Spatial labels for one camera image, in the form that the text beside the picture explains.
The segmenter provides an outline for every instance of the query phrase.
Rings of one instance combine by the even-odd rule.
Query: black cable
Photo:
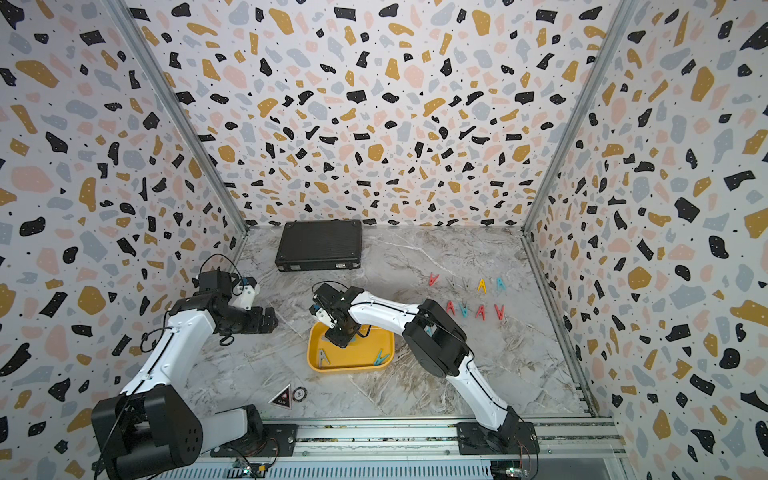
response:
[[[157,363],[158,363],[158,362],[160,362],[160,358],[162,358],[162,357],[163,357],[163,354],[165,353],[165,349],[167,349],[167,348],[168,348],[168,345],[170,345],[170,341],[171,341],[172,339],[174,339],[174,335],[176,335],[176,334],[175,334],[175,333],[171,333],[171,335],[170,335],[170,339],[168,339],[167,343],[166,343],[166,344],[165,344],[165,346],[163,347],[163,350],[160,352],[160,355],[159,355],[159,356],[158,356],[158,357],[157,357],[157,358],[154,360],[154,363],[152,364],[152,366],[151,366],[151,367],[149,368],[149,370],[147,371],[147,375],[149,375],[150,373],[152,373],[152,370],[154,370],[154,367],[157,365]],[[107,434],[107,439],[106,439],[106,440],[104,440],[104,447],[106,447],[106,446],[108,446],[108,445],[109,445],[109,441],[112,439],[112,434],[114,433],[114,430],[115,430],[115,429],[118,427],[118,424],[119,424],[119,423],[120,423],[120,421],[122,420],[122,418],[123,418],[123,414],[125,413],[125,410],[128,408],[128,405],[130,405],[130,403],[131,403],[131,399],[133,398],[133,396],[134,396],[134,394],[136,393],[136,391],[138,391],[138,390],[139,390],[139,388],[141,388],[141,386],[142,386],[143,384],[144,384],[144,380],[141,380],[141,381],[139,382],[139,384],[138,384],[138,385],[136,385],[136,388],[134,389],[134,391],[133,391],[133,392],[131,392],[131,394],[130,394],[130,395],[128,396],[128,398],[125,400],[125,403],[123,404],[123,408],[121,408],[121,409],[120,409],[120,413],[118,413],[118,417],[117,417],[117,418],[114,420],[114,424],[112,424],[112,429],[111,429],[111,430],[109,431],[109,433]],[[101,451],[100,451],[100,452],[99,452],[99,454],[98,454],[98,459],[96,460],[96,469],[94,470],[94,480],[96,480],[96,478],[98,477],[98,464],[101,462],[101,459],[102,459],[102,455],[103,455],[103,454],[104,454],[104,453],[103,453],[103,452],[101,452]]]
[[[246,284],[245,284],[245,277],[243,277],[243,275],[242,275],[242,274],[240,273],[240,271],[237,269],[237,265],[235,265],[235,262],[233,262],[232,260],[230,260],[230,258],[229,258],[228,256],[224,255],[223,253],[214,253],[213,255],[211,255],[210,257],[208,257],[207,259],[205,259],[205,261],[203,262],[203,265],[201,265],[201,266],[200,266],[200,273],[202,273],[202,272],[203,272],[203,267],[205,267],[205,264],[206,264],[206,263],[208,263],[208,260],[210,260],[210,259],[214,258],[216,255],[218,255],[219,257],[224,257],[224,258],[226,258],[226,259],[227,259],[227,261],[228,261],[229,263],[232,263],[232,266],[234,267],[235,271],[237,272],[237,277],[238,277],[237,281],[238,281],[238,283],[242,283],[242,284],[243,284],[243,288],[240,290],[240,293],[238,293],[237,295],[235,295],[235,294],[233,293],[232,295],[233,295],[233,296],[240,296],[240,295],[242,295],[242,294],[243,294],[243,291],[245,291],[245,285],[246,285]]]
[[[315,286],[317,286],[317,285],[320,285],[321,283],[335,283],[336,285],[341,285],[341,286],[343,286],[345,291],[346,291],[346,290],[349,290],[349,287],[348,287],[347,285],[344,285],[344,284],[343,284],[343,283],[341,283],[341,282],[337,282],[337,281],[335,281],[335,280],[322,280],[322,281],[316,282],[314,285],[312,285],[312,286],[310,287],[310,290],[312,290],[312,293],[315,293],[315,292],[316,292],[316,291],[315,291]]]

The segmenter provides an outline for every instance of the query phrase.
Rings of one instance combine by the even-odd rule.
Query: patterned wall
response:
[[[251,224],[514,225],[617,0],[128,4]]]
[[[0,12],[0,477],[82,478],[91,408],[237,232],[101,4]]]
[[[640,2],[533,232],[638,478],[768,478],[766,22]]]

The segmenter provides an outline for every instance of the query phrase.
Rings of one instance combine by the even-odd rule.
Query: black speckle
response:
[[[726,259],[729,257],[725,250],[725,240],[717,235],[710,235],[710,252],[717,258]]]

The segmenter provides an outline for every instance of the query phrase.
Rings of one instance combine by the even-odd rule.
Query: gray speckle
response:
[[[411,122],[404,121],[397,128],[397,141],[408,141],[411,137]]]
[[[123,165],[125,165],[126,168],[141,170],[147,163],[144,161],[144,157],[141,156],[140,151],[126,150],[125,153],[123,153]]]
[[[98,15],[96,4],[93,2],[83,4],[80,7],[80,13],[83,15],[83,18],[85,18],[86,20],[90,20],[91,18],[96,18],[96,15]]]
[[[637,379],[637,382],[642,386],[656,386],[656,380],[649,377],[639,366],[632,366],[632,373],[634,374],[634,378]]]
[[[459,50],[458,48],[453,48],[453,58],[455,58],[456,63],[462,64],[465,61],[467,61],[467,54],[463,51]]]
[[[493,60],[491,60],[491,55],[488,55],[488,50],[475,50],[475,53],[472,55],[478,61],[480,68],[490,68],[493,66]]]
[[[34,282],[38,281],[38,274],[35,272],[22,272],[22,275],[24,275],[24,277],[16,280],[16,283],[32,285]]]
[[[675,51],[674,53],[663,56],[661,60],[659,60],[659,65],[665,70],[674,70],[680,66],[680,63],[682,63],[688,55],[690,55],[690,48],[683,48],[680,51]]]
[[[637,447],[637,453],[645,458],[645,455],[648,454],[648,438],[645,436],[643,429],[637,429],[637,441],[634,443],[634,446]]]
[[[724,51],[717,60],[717,70],[725,70],[736,60],[736,50]]]
[[[240,136],[247,144],[256,142],[256,134],[253,132],[253,125],[247,121],[244,121],[243,126],[240,127]]]
[[[52,373],[52,366],[39,366],[35,369],[35,371],[26,377],[14,380],[12,386],[27,385],[28,383],[50,382]]]
[[[670,132],[670,138],[676,144],[683,142],[685,138],[685,127],[688,125],[685,117],[682,115],[675,115],[672,117],[672,131]]]
[[[436,26],[447,25],[451,21],[454,8],[456,8],[456,5],[453,2],[447,4],[442,10],[432,16],[430,22]]]
[[[650,193],[648,177],[637,177],[632,181],[632,198],[640,203]]]
[[[491,108],[484,101],[479,101],[472,106],[472,114],[480,121],[487,120],[490,113]]]
[[[328,37],[328,50],[333,53],[339,60],[344,61],[344,54],[341,52],[341,44],[334,38]]]
[[[94,118],[98,113],[95,108],[79,100],[70,100],[67,103],[66,110],[71,114],[80,115],[88,120]]]
[[[719,217],[707,218],[704,220],[703,227],[722,232],[725,228],[725,224],[728,222],[729,216],[730,214],[722,214]]]
[[[81,233],[80,241],[83,243],[83,253],[94,259],[96,263],[101,262],[101,259],[107,255],[107,248],[98,241],[92,232]]]
[[[675,177],[670,180],[670,188],[676,194],[685,191],[688,188],[688,179],[682,177]]]
[[[230,13],[230,23],[232,25],[245,25],[248,23],[250,16],[248,3],[240,2],[240,4]]]
[[[40,115],[40,118],[42,120],[51,125],[53,128],[58,128],[59,130],[66,130],[67,129],[67,119],[61,118],[58,115],[51,115],[50,117],[46,117],[45,115]]]
[[[58,208],[59,210],[67,210],[73,205],[72,200],[62,197],[53,197],[45,205],[48,208]]]
[[[741,456],[746,450],[744,446],[744,422],[736,420],[736,425],[733,426],[733,430],[728,435],[723,437],[723,443],[733,453],[734,457]]]
[[[528,63],[528,51],[531,50],[531,46],[525,41],[524,38],[518,40],[518,46],[515,47],[515,53],[520,55],[520,59],[523,63]]]
[[[379,81],[379,79],[376,79],[376,83],[373,84],[373,88],[371,88],[371,96],[372,97],[378,97],[381,92],[384,91],[384,87],[382,86],[382,82]]]
[[[94,75],[96,75],[96,80],[104,86],[109,88],[114,88],[117,91],[120,91],[120,85],[114,83],[114,80],[112,80],[112,75],[108,74],[106,71],[102,71],[99,69],[94,69]]]
[[[32,53],[32,45],[29,44],[29,41],[15,31],[11,32],[11,38],[8,40],[8,44],[25,55]]]
[[[264,47],[264,51],[266,52],[267,55],[270,56],[270,58],[272,58],[273,62],[280,63],[281,61],[283,61],[283,56],[281,54],[277,53],[276,51],[271,50],[271,49],[269,49],[267,47]]]
[[[755,273],[747,265],[741,263],[739,265],[739,274],[736,275],[736,286],[739,290],[746,292],[752,286],[752,280],[755,278]]]
[[[672,426],[674,427],[674,431],[677,432],[677,434],[680,436],[688,433],[688,425],[680,420],[680,417],[675,418],[674,422],[672,422]]]
[[[316,101],[307,105],[306,110],[315,116],[318,120],[326,120],[328,118],[328,107],[323,104],[319,104]]]
[[[701,286],[680,285],[677,290],[670,293],[672,304],[678,310],[704,301],[707,293]]]

